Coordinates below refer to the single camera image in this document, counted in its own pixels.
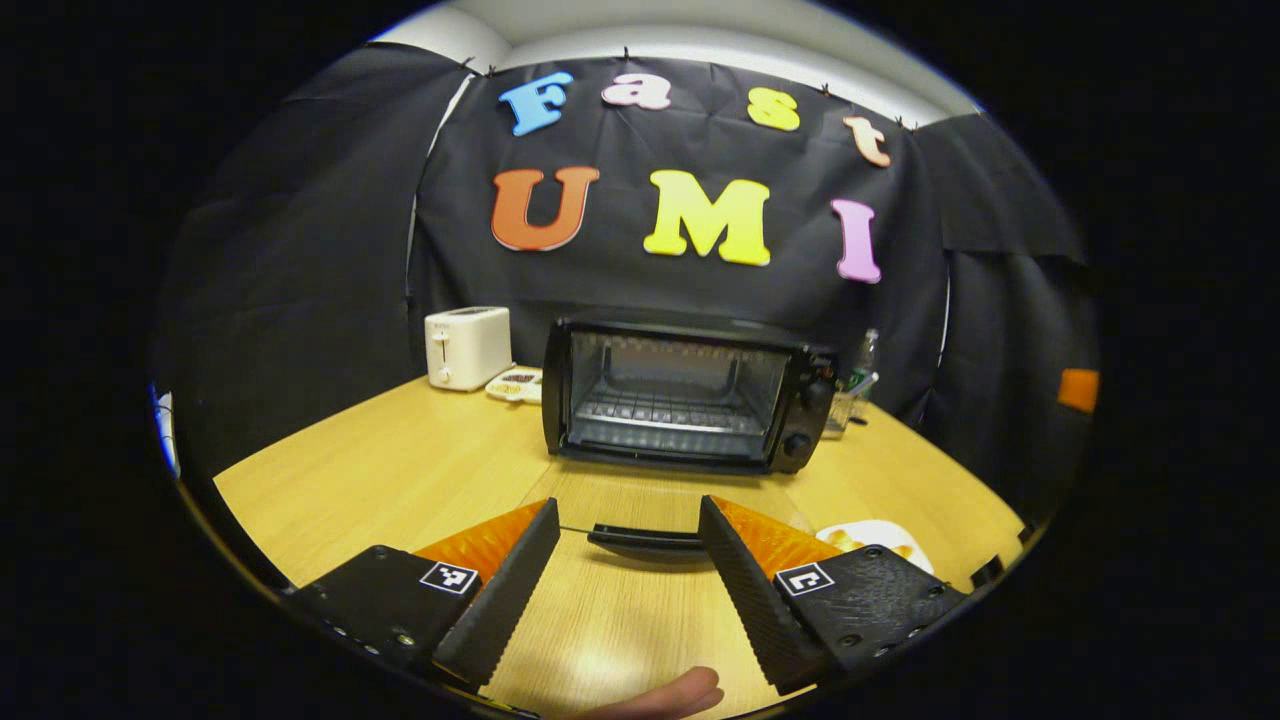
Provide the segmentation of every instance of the white plate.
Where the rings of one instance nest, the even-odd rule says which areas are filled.
[[[837,530],[844,530],[844,534],[847,536],[849,539],[846,541],[840,537]],[[818,530],[818,539],[836,547],[844,546],[841,550],[845,551],[860,547],[858,544],[849,547],[850,542],[861,544],[883,544],[893,552],[905,556],[916,568],[931,575],[933,574],[933,564],[929,562],[928,556],[924,555],[924,550],[922,550],[920,544],[915,542],[911,533],[906,532],[901,525],[890,523],[888,520],[863,520],[860,523],[832,525]]]
[[[511,378],[524,378],[526,375],[532,375],[532,378],[518,382]],[[498,400],[506,400],[508,402],[529,402],[532,405],[543,404],[543,372],[535,368],[512,368],[504,373],[499,373],[497,378],[489,380],[489,384],[484,386],[484,391],[489,393],[489,397],[497,397]]]

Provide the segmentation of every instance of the orange object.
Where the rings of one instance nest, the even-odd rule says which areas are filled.
[[[748,510],[741,505],[732,503],[722,497],[710,496],[716,507],[719,507],[724,519],[742,538],[746,550],[751,552],[764,575],[773,582],[773,575],[778,570],[818,562],[844,553],[833,544],[780,523],[768,515],[762,515],[754,510]]]
[[[543,509],[543,505],[547,505],[545,500],[517,507],[511,512],[504,512],[474,528],[434,542],[413,555],[470,568],[480,574],[481,582],[488,583],[502,566],[502,561],[511,553],[511,548],[516,546],[520,536],[529,529],[529,524],[534,521],[534,516]]]
[[[1062,370],[1062,383],[1057,387],[1057,401],[1068,407],[1092,414],[1093,407],[1098,404],[1098,372],[1075,368]]]

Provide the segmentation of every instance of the oven door handle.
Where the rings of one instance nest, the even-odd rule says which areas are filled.
[[[586,541],[620,555],[660,555],[691,560],[707,557],[707,548],[698,533],[643,530],[596,523]]]

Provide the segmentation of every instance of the black fabric backdrop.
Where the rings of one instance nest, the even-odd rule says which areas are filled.
[[[567,72],[562,118],[515,137],[515,114],[498,97],[520,85]],[[600,92],[623,73],[672,83],[671,106],[644,110],[605,102]],[[800,127],[785,132],[748,115],[748,92],[767,87],[797,102]],[[844,124],[865,117],[884,133],[888,168],[867,161]],[[548,252],[500,246],[490,229],[493,178],[530,168],[545,178],[532,192],[529,222],[547,224],[559,209],[556,170],[589,165],[600,178],[588,192],[582,227]],[[726,263],[692,246],[680,256],[650,255],[658,188],[654,170],[684,170],[714,201],[733,179],[765,184],[767,266]],[[758,320],[833,345],[849,368],[868,327],[881,329],[881,361],[891,372],[876,388],[890,411],[918,415],[933,380],[946,299],[938,213],[911,133],[888,118],[777,77],[722,65],[659,59],[566,60],[475,78],[440,131],[419,191],[422,274],[431,311],[506,305],[512,351],[541,365],[556,315],[582,307],[650,307]],[[836,199],[876,211],[872,241],[883,279],[841,278],[844,252]]]
[[[498,96],[553,72],[573,76],[562,118],[513,136],[515,115]],[[600,92],[623,73],[667,78],[672,105],[605,102]],[[877,404],[1024,519],[1043,520],[1088,428],[1056,392],[1062,369],[1097,368],[1093,310],[1079,234],[989,119],[913,132],[749,70],[566,60],[472,77],[428,158],[465,76],[424,50],[362,47],[287,99],[192,211],[163,292],[154,357],[159,391],[193,397],[187,407],[197,416],[177,421],[211,473],[424,374],[426,314],[508,306],[515,359],[540,365],[554,316],[652,307],[792,328],[833,345],[844,368],[864,331],[879,328]],[[753,87],[790,94],[800,127],[751,120]],[[861,156],[842,122],[850,115],[884,133],[890,168]],[[544,173],[527,213],[540,225],[559,208],[556,172],[573,165],[600,172],[577,236],[547,252],[499,245],[494,177]],[[771,263],[701,258],[691,245],[681,256],[648,254],[655,170],[691,173],[712,201],[739,178],[769,187]],[[876,211],[877,284],[836,272],[836,199]]]
[[[915,133],[951,274],[947,341],[919,432],[1043,524],[1084,459],[1091,418],[1057,402],[1100,368],[1083,238],[1032,161],[986,115]]]
[[[417,47],[357,49],[216,172],[174,245],[151,352],[157,395],[193,410],[175,423],[207,471],[420,374],[413,192],[467,74]]]

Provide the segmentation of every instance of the letter m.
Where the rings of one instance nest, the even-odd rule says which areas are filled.
[[[705,258],[722,232],[724,242],[719,256],[730,263],[768,265],[764,247],[764,201],[769,188],[753,181],[735,179],[713,204],[694,176],[681,170],[658,170],[649,176],[658,186],[658,220],[653,234],[644,238],[644,249],[655,255],[684,255],[689,246],[680,234],[680,223],[689,231],[689,241],[698,255]]]

